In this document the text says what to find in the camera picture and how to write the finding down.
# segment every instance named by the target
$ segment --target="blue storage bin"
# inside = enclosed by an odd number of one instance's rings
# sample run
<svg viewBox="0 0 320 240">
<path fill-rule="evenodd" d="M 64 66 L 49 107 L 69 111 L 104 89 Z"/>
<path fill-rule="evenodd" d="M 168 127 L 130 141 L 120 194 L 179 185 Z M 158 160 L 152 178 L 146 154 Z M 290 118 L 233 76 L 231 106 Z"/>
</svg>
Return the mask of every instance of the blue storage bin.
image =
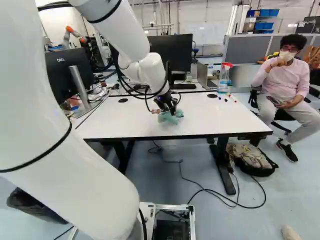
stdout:
<svg viewBox="0 0 320 240">
<path fill-rule="evenodd" d="M 249 10 L 246 13 L 247 17 L 259 17 L 260 11 L 259 10 Z"/>
<path fill-rule="evenodd" d="M 253 17 L 255 15 L 255 10 L 249 10 L 247 13 L 246 13 L 246 16 L 247 17 Z"/>
<path fill-rule="evenodd" d="M 265 22 L 263 29 L 272 29 L 273 26 L 274 26 L 273 22 Z"/>
<path fill-rule="evenodd" d="M 269 16 L 270 17 L 276 17 L 278 16 L 279 9 L 269 9 Z"/>
<path fill-rule="evenodd" d="M 255 23 L 255 29 L 256 29 L 256 30 L 265 29 L 265 23 L 264 23 L 264 22 L 256 22 L 256 23 Z"/>
<path fill-rule="evenodd" d="M 260 9 L 260 17 L 269 17 L 269 9 Z"/>
</svg>

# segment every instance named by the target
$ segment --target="black table frame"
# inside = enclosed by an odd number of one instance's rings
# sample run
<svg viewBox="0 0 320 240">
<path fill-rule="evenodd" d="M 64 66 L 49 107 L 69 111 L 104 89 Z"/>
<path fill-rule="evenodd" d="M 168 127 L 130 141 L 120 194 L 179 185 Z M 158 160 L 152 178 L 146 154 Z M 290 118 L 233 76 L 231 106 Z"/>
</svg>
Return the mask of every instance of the black table frame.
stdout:
<svg viewBox="0 0 320 240">
<path fill-rule="evenodd" d="M 174 135 L 174 136 L 154 136 L 154 137 L 124 137 L 124 138 L 93 138 L 84 139 L 88 143 L 99 142 L 103 146 L 112 145 L 119 159 L 118 170 L 125 175 L 130 161 L 130 156 L 135 145 L 135 141 L 154 141 L 154 140 L 178 140 L 178 139 L 213 139 L 218 138 L 216 144 L 209 144 L 211 154 L 216 162 L 217 169 L 220 173 L 222 183 L 228 195 L 235 195 L 236 189 L 230 177 L 228 170 L 229 159 L 226 157 L 226 147 L 229 137 L 245 137 L 247 139 L 261 139 L 267 135 L 271 135 L 272 131 L 264 132 L 245 132 L 245 133 L 225 133 L 225 134 L 209 134 L 209 135 Z"/>
</svg>

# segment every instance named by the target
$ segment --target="gray pants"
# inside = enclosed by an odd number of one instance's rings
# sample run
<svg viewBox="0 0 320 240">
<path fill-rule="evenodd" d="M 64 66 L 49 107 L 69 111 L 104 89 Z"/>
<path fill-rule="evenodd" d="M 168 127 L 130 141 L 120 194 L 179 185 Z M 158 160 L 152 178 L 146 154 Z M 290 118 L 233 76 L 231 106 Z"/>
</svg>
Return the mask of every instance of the gray pants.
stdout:
<svg viewBox="0 0 320 240">
<path fill-rule="evenodd" d="M 259 94 L 257 97 L 257 103 L 259 108 L 259 118 L 269 126 L 274 120 L 278 108 L 276 108 L 274 104 L 266 98 L 268 95 L 270 94 Z M 293 98 L 274 95 L 272 97 L 281 102 L 291 100 Z M 298 129 L 289 133 L 287 136 L 286 140 L 289 143 L 296 143 L 320 130 L 320 113 L 312 108 L 307 102 L 301 101 L 296 106 L 285 109 L 285 111 L 301 124 Z"/>
</svg>

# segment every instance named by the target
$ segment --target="shoe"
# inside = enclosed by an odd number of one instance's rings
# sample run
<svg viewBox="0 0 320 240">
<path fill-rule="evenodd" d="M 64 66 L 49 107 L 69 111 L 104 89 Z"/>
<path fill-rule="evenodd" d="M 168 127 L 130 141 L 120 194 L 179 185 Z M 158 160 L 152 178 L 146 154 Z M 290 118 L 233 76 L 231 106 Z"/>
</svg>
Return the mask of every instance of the shoe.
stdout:
<svg viewBox="0 0 320 240">
<path fill-rule="evenodd" d="M 284 240 L 302 240 L 299 234 L 288 225 L 284 225 L 281 232 Z"/>
<path fill-rule="evenodd" d="M 276 146 L 285 152 L 285 155 L 288 157 L 290 161 L 298 162 L 297 156 L 291 149 L 291 144 L 288 144 L 288 145 L 281 144 L 282 140 L 283 140 L 282 138 L 279 138 L 279 140 L 276 142 Z"/>
</svg>

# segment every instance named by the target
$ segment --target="black hair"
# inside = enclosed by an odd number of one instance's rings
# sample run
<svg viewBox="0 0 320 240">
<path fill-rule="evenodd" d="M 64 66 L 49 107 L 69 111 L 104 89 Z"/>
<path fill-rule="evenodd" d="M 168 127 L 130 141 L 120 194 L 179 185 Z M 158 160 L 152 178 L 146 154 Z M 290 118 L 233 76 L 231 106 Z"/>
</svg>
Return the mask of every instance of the black hair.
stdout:
<svg viewBox="0 0 320 240">
<path fill-rule="evenodd" d="M 301 34 L 290 34 L 284 36 L 280 42 L 280 48 L 284 45 L 295 45 L 298 50 L 302 50 L 307 43 L 307 38 Z"/>
</svg>

